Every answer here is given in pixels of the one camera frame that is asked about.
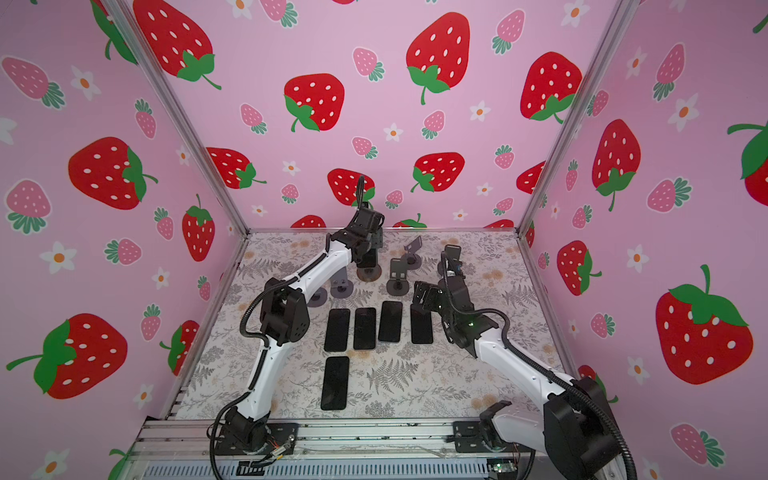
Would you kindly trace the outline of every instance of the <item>floral patterned mat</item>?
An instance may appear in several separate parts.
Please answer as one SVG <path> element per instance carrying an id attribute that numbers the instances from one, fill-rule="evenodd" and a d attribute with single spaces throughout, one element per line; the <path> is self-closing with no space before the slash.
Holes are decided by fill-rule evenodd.
<path id="1" fill-rule="evenodd" d="M 417 254 L 422 258 L 422 265 L 408 272 L 409 295 L 392 297 L 386 292 L 389 260 L 403 255 L 403 246 L 419 235 L 423 246 Z M 499 371 L 448 343 L 436 314 L 432 314 L 434 343 L 414 345 L 410 342 L 409 305 L 413 282 L 437 283 L 440 252 L 449 243 L 462 246 L 466 283 L 475 306 L 507 312 L 512 321 L 510 338 L 548 365 L 562 369 L 514 234 L 386 231 L 384 248 L 379 250 L 381 277 L 376 282 L 364 283 L 358 279 L 354 265 L 349 265 L 347 273 L 353 284 L 352 294 L 345 299 L 329 296 L 322 306 L 310 308 L 310 328 L 283 369 L 270 418 L 476 417 L 500 399 L 535 409 L 528 397 Z M 245 390 L 260 341 L 240 335 L 238 328 L 243 311 L 269 278 L 283 278 L 293 273 L 323 246 L 322 233 L 254 233 L 251 236 L 176 419 L 212 419 L 222 406 Z M 346 351 L 350 358 L 346 409 L 323 411 L 320 393 L 326 358 L 344 355 L 323 350 L 329 310 L 352 310 L 350 323 L 354 323 L 355 308 L 373 306 L 378 315 L 384 300 L 403 302 L 400 342 L 377 343 L 375 350 L 355 351 L 350 333 Z M 249 329 L 258 327 L 258 315 L 254 314 Z"/>

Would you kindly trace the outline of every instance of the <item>pink wall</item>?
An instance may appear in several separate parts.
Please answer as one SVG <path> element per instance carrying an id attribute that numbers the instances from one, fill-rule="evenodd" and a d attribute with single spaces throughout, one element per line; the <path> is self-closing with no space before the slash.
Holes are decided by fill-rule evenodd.
<path id="1" fill-rule="evenodd" d="M 265 10 L 264 3 L 285 9 Z M 590 0 L 587 5 L 582 0 L 573 4 L 524 0 L 513 5 L 496 0 L 239 4 L 173 0 L 171 4 L 135 0 L 134 13 L 203 142 L 228 149 L 214 151 L 217 161 L 226 160 L 226 153 L 233 155 L 229 158 L 247 159 L 255 167 L 256 181 L 266 181 L 242 184 L 232 172 L 237 168 L 234 162 L 220 169 L 225 181 L 233 180 L 230 185 L 235 188 L 229 192 L 254 228 L 289 227 L 306 215 L 320 216 L 329 227 L 346 225 L 350 211 L 344 206 L 351 203 L 344 200 L 349 197 L 346 185 L 334 185 L 334 191 L 328 180 L 334 172 L 331 179 L 336 182 L 336 169 L 373 180 L 371 201 L 386 212 L 388 227 L 401 220 L 412 220 L 401 225 L 416 226 L 420 220 L 429 227 L 518 223 L 530 198 L 529 192 L 518 188 L 518 178 L 522 183 L 528 173 L 540 172 L 538 165 L 546 159 L 560 126 L 551 112 L 566 108 L 567 102 L 559 101 L 578 87 L 578 70 L 586 70 L 614 7 L 613 0 Z M 449 12 L 455 13 L 443 18 Z M 435 32 L 435 40 L 430 34 L 419 37 L 439 18 L 429 30 Z M 511 50 L 502 39 L 510 41 Z M 192 52 L 191 61 L 180 55 L 185 49 Z M 545 56 L 534 66 L 551 51 L 558 55 Z M 215 61 L 210 56 L 201 61 L 211 53 Z M 433 54 L 435 60 L 430 62 Z M 424 105 L 420 101 L 424 87 L 414 83 L 406 59 L 415 67 L 416 81 L 429 87 Z M 181 72 L 180 62 L 186 67 Z M 378 62 L 384 71 L 381 76 L 380 69 L 373 70 Z M 558 62 L 560 69 L 553 71 L 551 66 Z M 430 65 L 440 68 L 436 80 L 419 72 Z M 529 69 L 538 87 L 535 93 L 526 81 Z M 294 80 L 313 74 L 325 75 Z M 333 89 L 311 93 L 327 85 Z M 307 121 L 296 122 L 286 107 L 286 92 L 296 115 L 302 115 L 302 106 L 308 108 Z M 543 114 L 546 120 L 524 117 L 523 111 L 532 116 L 551 96 L 554 106 Z M 334 110 L 333 105 L 342 103 Z M 244 119 L 243 104 L 247 104 Z M 477 118 L 480 110 L 484 114 Z M 422 135 L 425 124 L 437 137 L 427 140 Z M 511 154 L 497 154 L 503 145 L 512 149 L 511 163 Z M 376 156 L 366 157 L 371 147 Z M 457 170 L 460 174 L 449 175 L 451 167 L 431 182 L 417 175 L 435 192 L 423 190 L 414 178 L 416 161 L 430 154 L 436 155 L 423 159 L 429 162 L 429 168 L 422 170 L 427 174 L 444 170 L 439 158 L 454 161 L 452 166 L 464 164 Z M 253 178 L 253 173 L 242 175 Z M 487 196 L 482 194 L 484 186 L 492 189 L 487 189 Z M 402 195 L 392 194 L 397 190 Z M 295 192 L 298 198 L 291 197 Z M 387 202 L 399 207 L 388 209 Z"/>
<path id="2" fill-rule="evenodd" d="M 768 31 L 753 28 L 768 10 L 685 3 L 638 8 L 607 94 L 548 187 L 532 251 L 577 365 L 618 397 L 641 478 L 762 478 L 768 151 L 765 130 L 728 129 L 765 128 Z M 606 183 L 612 167 L 621 176 Z M 746 182 L 743 168 L 756 171 Z M 582 292 L 584 247 L 602 275 Z"/>
<path id="3" fill-rule="evenodd" d="M 184 354 L 180 342 L 190 334 L 173 343 L 174 331 L 199 323 L 208 307 L 197 280 L 206 276 L 210 295 L 216 293 L 237 238 L 227 235 L 229 220 L 194 162 L 180 162 L 181 139 L 140 68 L 122 58 L 132 58 L 130 52 L 112 44 L 111 60 L 105 57 L 108 36 L 89 2 L 13 2 L 0 31 L 0 190 L 12 220 L 0 228 L 2 365 L 45 354 L 2 371 L 3 476 L 107 478 L 122 458 L 111 450 L 130 448 L 144 418 L 161 414 L 176 379 L 160 341 Z M 59 91 L 64 105 L 55 109 L 50 99 L 60 98 Z M 151 106 L 151 117 L 140 119 L 153 138 L 137 122 L 138 99 Z M 115 139 L 83 150 L 107 137 Z M 124 168 L 128 147 L 157 184 L 136 176 L 135 159 L 130 173 Z M 140 178 L 147 190 L 139 203 Z M 34 183 L 20 184 L 24 179 Z M 195 194 L 216 227 L 200 262 L 182 228 Z M 170 240 L 155 222 L 158 207 L 173 222 Z M 168 236 L 171 220 L 161 226 Z M 118 249 L 112 263 L 107 244 L 123 239 L 138 245 L 141 256 L 136 260 L 123 242 L 129 248 Z M 160 268 L 165 283 L 158 286 Z M 159 318 L 145 318 L 152 305 Z"/>

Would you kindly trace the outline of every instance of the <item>smartphone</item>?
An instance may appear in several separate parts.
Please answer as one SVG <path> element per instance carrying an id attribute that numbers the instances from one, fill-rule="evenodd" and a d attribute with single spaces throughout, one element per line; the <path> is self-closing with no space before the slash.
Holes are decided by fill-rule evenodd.
<path id="1" fill-rule="evenodd" d="M 426 345 L 434 342 L 432 338 L 432 312 L 420 305 L 411 304 L 411 343 Z"/>
<path id="2" fill-rule="evenodd" d="M 328 312 L 326 328 L 326 352 L 345 352 L 346 340 L 349 338 L 349 309 L 334 308 Z"/>
<path id="3" fill-rule="evenodd" d="M 376 348 L 375 308 L 358 308 L 355 310 L 355 334 L 352 345 L 355 350 L 373 350 Z"/>
<path id="4" fill-rule="evenodd" d="M 402 326 L 402 302 L 383 302 L 379 320 L 379 341 L 397 343 Z"/>
<path id="5" fill-rule="evenodd" d="M 330 356 L 326 359 L 326 372 L 323 376 L 323 394 L 320 408 L 323 410 L 344 410 L 346 408 L 346 388 L 349 383 L 349 357 Z"/>

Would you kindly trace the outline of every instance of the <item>black smartphone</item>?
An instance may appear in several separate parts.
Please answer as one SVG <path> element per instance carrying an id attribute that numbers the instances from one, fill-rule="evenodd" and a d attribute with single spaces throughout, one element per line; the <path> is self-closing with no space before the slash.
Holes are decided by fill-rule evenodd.
<path id="1" fill-rule="evenodd" d="M 330 356 L 326 359 L 326 372 L 323 377 L 323 394 L 320 408 L 323 410 L 344 410 L 346 408 L 346 388 L 349 383 L 349 357 Z"/>
<path id="2" fill-rule="evenodd" d="M 411 304 L 411 343 L 426 345 L 434 342 L 432 337 L 432 312 L 420 305 Z"/>
<path id="3" fill-rule="evenodd" d="M 334 308 L 328 312 L 326 327 L 326 352 L 345 352 L 346 340 L 349 338 L 349 309 Z"/>
<path id="4" fill-rule="evenodd" d="M 352 346 L 355 350 L 373 350 L 376 348 L 375 308 L 358 308 L 355 310 L 355 334 Z"/>
<path id="5" fill-rule="evenodd" d="M 402 302 L 383 302 L 379 320 L 379 341 L 397 343 L 402 326 Z"/>

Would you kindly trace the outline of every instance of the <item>strawberry wallpaper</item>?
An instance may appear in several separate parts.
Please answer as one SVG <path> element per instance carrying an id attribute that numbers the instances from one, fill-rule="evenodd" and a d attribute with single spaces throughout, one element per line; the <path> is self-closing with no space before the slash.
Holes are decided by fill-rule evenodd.
<path id="1" fill-rule="evenodd" d="M 0 31 L 0 463 L 114 479 L 238 237 L 101 2 L 13 2 Z"/>
<path id="2" fill-rule="evenodd" d="M 613 402 L 641 478 L 763 477 L 758 4 L 641 2 L 526 233 L 579 373 Z"/>
<path id="3" fill-rule="evenodd" d="M 614 0 L 132 5 L 249 227 L 510 227 Z"/>

